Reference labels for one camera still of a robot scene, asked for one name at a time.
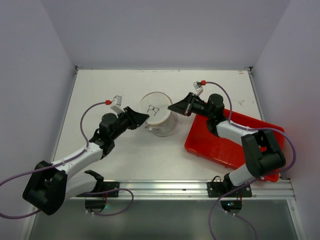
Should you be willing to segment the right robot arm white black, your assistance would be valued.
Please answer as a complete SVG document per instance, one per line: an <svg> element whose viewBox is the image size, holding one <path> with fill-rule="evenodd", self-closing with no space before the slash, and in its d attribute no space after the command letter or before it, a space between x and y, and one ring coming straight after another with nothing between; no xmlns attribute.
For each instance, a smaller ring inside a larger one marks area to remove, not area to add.
<svg viewBox="0 0 320 240"><path fill-rule="evenodd" d="M214 177L209 188L218 196L235 196L244 184L282 168L286 159L271 129L249 130L225 116L224 99L211 94L207 101L194 93L168 107L183 116L196 117L185 149L223 166L236 164L223 178Z"/></svg>

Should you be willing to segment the white mesh laundry bag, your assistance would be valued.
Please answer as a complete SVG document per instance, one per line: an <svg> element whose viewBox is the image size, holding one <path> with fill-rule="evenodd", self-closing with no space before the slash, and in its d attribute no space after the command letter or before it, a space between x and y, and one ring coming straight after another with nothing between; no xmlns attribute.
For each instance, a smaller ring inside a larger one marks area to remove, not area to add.
<svg viewBox="0 0 320 240"><path fill-rule="evenodd" d="M146 128L156 136L166 137L175 130L178 115L168 109L172 104L171 98L160 91L148 93L139 102L139 112L149 115L145 121Z"/></svg>

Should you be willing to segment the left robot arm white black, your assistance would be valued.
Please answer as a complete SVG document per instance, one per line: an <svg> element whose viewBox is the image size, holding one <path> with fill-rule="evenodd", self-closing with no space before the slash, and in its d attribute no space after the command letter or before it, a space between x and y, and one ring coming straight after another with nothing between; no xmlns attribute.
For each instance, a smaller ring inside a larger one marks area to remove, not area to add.
<svg viewBox="0 0 320 240"><path fill-rule="evenodd" d="M150 116L125 107L119 114L106 113L93 137L79 151L48 163L39 162L22 193L22 198L47 215L54 214L64 203L71 178L89 165L106 157L115 140L126 130L139 128Z"/></svg>

